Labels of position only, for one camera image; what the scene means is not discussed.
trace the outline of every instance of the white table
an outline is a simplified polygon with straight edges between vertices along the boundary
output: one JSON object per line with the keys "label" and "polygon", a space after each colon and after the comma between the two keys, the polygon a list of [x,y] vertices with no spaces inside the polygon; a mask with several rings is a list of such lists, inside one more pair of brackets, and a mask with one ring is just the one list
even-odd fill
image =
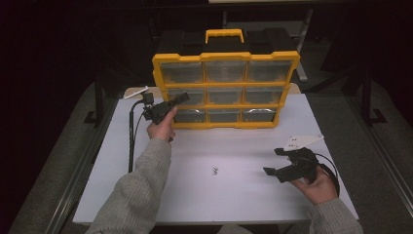
{"label": "white table", "polygon": [[[129,112],[135,99],[120,100],[96,158],[79,207],[76,223],[91,223],[113,190],[128,172]],[[135,123],[142,110],[135,109]],[[142,118],[136,137],[135,157],[149,141]],[[281,223],[308,219],[312,206],[288,182],[267,176],[263,167],[290,165],[274,148],[283,147],[292,135],[320,135],[305,95],[288,95],[280,123],[273,129],[176,130],[169,179],[157,216],[158,224]],[[310,146],[331,159],[324,140]],[[357,217],[341,183],[341,199]]]}

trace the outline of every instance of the black cable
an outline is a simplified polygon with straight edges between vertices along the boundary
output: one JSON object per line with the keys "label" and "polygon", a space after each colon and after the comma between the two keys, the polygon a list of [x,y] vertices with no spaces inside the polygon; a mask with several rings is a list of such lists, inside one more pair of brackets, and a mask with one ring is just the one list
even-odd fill
{"label": "black cable", "polygon": [[303,158],[303,157],[297,157],[297,159],[303,160],[303,161],[307,161],[307,162],[310,162],[310,163],[313,163],[313,164],[318,164],[318,163],[319,163],[319,162],[317,162],[317,161],[313,161],[313,160],[311,160],[311,159]]}
{"label": "black cable", "polygon": [[331,166],[333,166],[335,175],[336,175],[336,177],[338,177],[337,168],[334,166],[333,162],[331,162],[331,160],[329,160],[329,159],[328,159],[327,157],[325,157],[324,155],[321,155],[321,154],[316,154],[316,155],[321,156],[321,157],[323,157],[324,159],[326,159],[326,160],[331,164]]}
{"label": "black cable", "polygon": [[129,169],[128,169],[129,173],[131,173],[131,171],[133,169],[133,154],[134,154],[133,110],[138,104],[143,103],[144,101],[145,101],[145,99],[141,99],[141,100],[135,102],[134,105],[131,107],[130,130],[129,130],[129,132],[130,132],[130,159],[129,159]]}
{"label": "black cable", "polygon": [[133,136],[133,144],[136,144],[136,132],[137,132],[137,126],[139,126],[140,119],[143,116],[143,112],[140,114],[139,119],[137,120],[136,127],[134,128],[134,136]]}
{"label": "black cable", "polygon": [[329,160],[329,159],[328,159],[327,157],[325,157],[324,155],[321,155],[321,154],[316,154],[316,155],[323,157],[324,159],[326,159],[326,160],[331,164],[331,166],[333,166],[334,171],[335,171],[335,175],[333,174],[333,172],[331,171],[331,169],[329,169],[325,164],[319,164],[319,166],[320,166],[326,173],[328,173],[328,174],[330,175],[330,178],[331,178],[331,180],[333,181],[334,186],[335,186],[335,188],[336,188],[337,196],[340,196],[340,183],[339,183],[339,181],[338,181],[337,168],[335,167],[335,165],[333,164],[333,162],[331,162],[331,160]]}

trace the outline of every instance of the black handheld device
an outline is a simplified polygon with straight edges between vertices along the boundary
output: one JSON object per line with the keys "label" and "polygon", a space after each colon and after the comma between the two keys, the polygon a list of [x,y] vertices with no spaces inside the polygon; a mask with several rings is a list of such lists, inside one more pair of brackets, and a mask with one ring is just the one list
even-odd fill
{"label": "black handheld device", "polygon": [[305,147],[291,151],[276,148],[274,151],[277,155],[288,156],[291,165],[278,170],[274,168],[264,168],[264,171],[268,176],[276,176],[281,183],[304,177],[311,184],[317,179],[317,166],[320,166],[330,176],[336,188],[337,195],[340,196],[340,184],[337,178],[337,171],[336,174],[334,174],[325,164],[319,162],[316,155],[322,155],[315,154],[311,149]]}
{"label": "black handheld device", "polygon": [[152,120],[156,125],[159,125],[174,106],[183,103],[188,99],[188,94],[183,93],[168,101],[163,101],[155,105],[145,105],[143,107],[143,116],[145,117],[145,120]]}

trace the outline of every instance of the hand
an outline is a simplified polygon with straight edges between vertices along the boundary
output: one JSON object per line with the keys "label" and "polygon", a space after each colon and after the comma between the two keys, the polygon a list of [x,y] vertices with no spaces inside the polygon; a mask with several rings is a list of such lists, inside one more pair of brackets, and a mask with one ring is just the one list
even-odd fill
{"label": "hand", "polygon": [[148,132],[149,138],[159,138],[163,139],[166,142],[169,142],[169,138],[175,137],[175,132],[171,126],[173,117],[175,116],[177,107],[175,106],[168,114],[165,116],[165,119],[159,124],[156,125],[152,123],[148,126],[146,131]]}
{"label": "hand", "polygon": [[309,181],[305,178],[304,180],[305,182],[295,179],[290,181],[290,183],[297,187],[314,205],[328,202],[338,197],[333,181],[320,166],[317,166],[316,181],[308,184]]}

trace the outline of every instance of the knit sweater sleeve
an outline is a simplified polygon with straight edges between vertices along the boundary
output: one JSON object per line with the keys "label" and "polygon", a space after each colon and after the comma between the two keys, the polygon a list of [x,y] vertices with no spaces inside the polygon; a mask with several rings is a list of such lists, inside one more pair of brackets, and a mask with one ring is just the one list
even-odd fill
{"label": "knit sweater sleeve", "polygon": [[310,217],[310,233],[362,233],[361,225],[339,198],[314,206]]}
{"label": "knit sweater sleeve", "polygon": [[149,233],[167,182],[170,154],[170,144],[152,138],[135,170],[118,180],[87,234]]}

